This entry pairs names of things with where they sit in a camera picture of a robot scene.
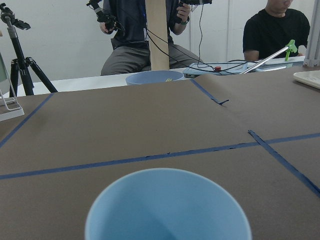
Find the white wall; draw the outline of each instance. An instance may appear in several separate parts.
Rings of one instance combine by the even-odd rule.
[[[99,76],[112,51],[112,36],[100,31],[88,0],[2,0],[31,29],[16,32],[25,57],[33,57],[50,80]],[[206,62],[243,59],[242,36],[246,21],[263,9],[267,0],[213,0],[203,8],[200,56]],[[311,20],[314,0],[295,0],[291,7]],[[187,30],[174,36],[176,44],[199,54],[199,20],[202,7],[191,13]],[[0,21],[0,51],[10,71],[16,58],[7,25]],[[31,78],[39,79],[31,68]]]

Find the camera tripod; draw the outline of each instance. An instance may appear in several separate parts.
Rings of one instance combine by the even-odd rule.
[[[41,82],[46,86],[46,88],[51,93],[58,92],[57,89],[50,82],[50,80],[47,78],[47,76],[44,74],[44,72],[37,65],[37,63],[31,57],[26,57],[26,58],[24,57],[24,53],[21,49],[21,45],[18,39],[17,31],[14,26],[22,30],[28,30],[30,29],[30,25],[26,22],[15,19],[15,14],[8,7],[4,7],[4,6],[6,6],[5,3],[0,4],[0,10],[1,10],[0,18],[4,23],[8,25],[7,30],[11,38],[13,48],[17,57],[16,59],[13,59],[11,61],[11,73],[10,73],[10,78],[11,78],[15,95],[17,95],[17,91],[18,91],[19,73],[21,76],[21,81],[23,84],[25,95],[26,96],[34,95],[34,91],[33,91],[34,85],[28,70],[29,66],[32,68],[34,73],[38,76]]]

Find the metal stand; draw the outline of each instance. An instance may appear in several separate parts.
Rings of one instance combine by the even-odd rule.
[[[35,74],[39,77],[39,79],[43,82],[43,84],[47,87],[47,89],[51,93],[58,92],[57,89],[53,86],[53,84],[49,81],[47,76],[44,74],[44,72],[39,68],[39,66],[36,64],[36,62],[31,57],[24,57],[24,53],[21,49],[21,45],[18,39],[16,28],[13,26],[17,26],[20,29],[30,29],[30,25],[15,19],[15,15],[13,12],[8,8],[4,8],[6,4],[2,3],[0,5],[1,8],[1,19],[3,22],[5,22],[8,25],[8,33],[11,38],[13,48],[16,54],[16,59],[12,60],[11,62],[11,74],[10,78],[12,81],[13,91],[15,95],[17,95],[18,91],[18,76],[20,73],[23,88],[25,95],[34,95],[34,85],[31,80],[31,76],[28,70],[28,67],[30,66],[32,70],[35,72]],[[13,96],[12,90],[10,90],[10,97]]]
[[[310,35],[303,66],[320,66],[320,0],[314,0]]]

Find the man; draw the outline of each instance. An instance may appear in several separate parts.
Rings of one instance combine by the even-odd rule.
[[[246,61],[265,59],[283,49],[290,40],[298,48],[307,47],[310,24],[306,16],[288,9],[293,0],[268,0],[265,9],[251,17],[243,32],[243,54]],[[290,53],[290,57],[299,53]],[[286,52],[276,58],[285,58]]]
[[[183,47],[175,45],[170,36],[170,31],[179,35],[186,29],[190,6],[185,3],[183,6],[178,6],[179,0],[166,0],[165,3],[168,38],[164,40],[168,42],[170,68],[183,68],[197,63],[199,57]],[[114,38],[111,39],[113,52],[104,63],[101,75],[150,70],[145,0],[104,0],[103,9],[115,16],[118,21],[116,26],[124,28],[125,31],[118,29]],[[107,29],[104,23],[100,23],[100,29],[105,34],[111,34],[115,30],[114,27]]]

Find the light blue cup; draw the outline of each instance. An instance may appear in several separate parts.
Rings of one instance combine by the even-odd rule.
[[[180,169],[128,174],[94,201],[85,240],[251,240],[237,201],[213,181]]]
[[[184,74],[182,72],[169,70],[143,71],[127,76],[125,81],[127,85],[141,85],[164,83],[168,79],[171,81],[181,80],[184,79]]]

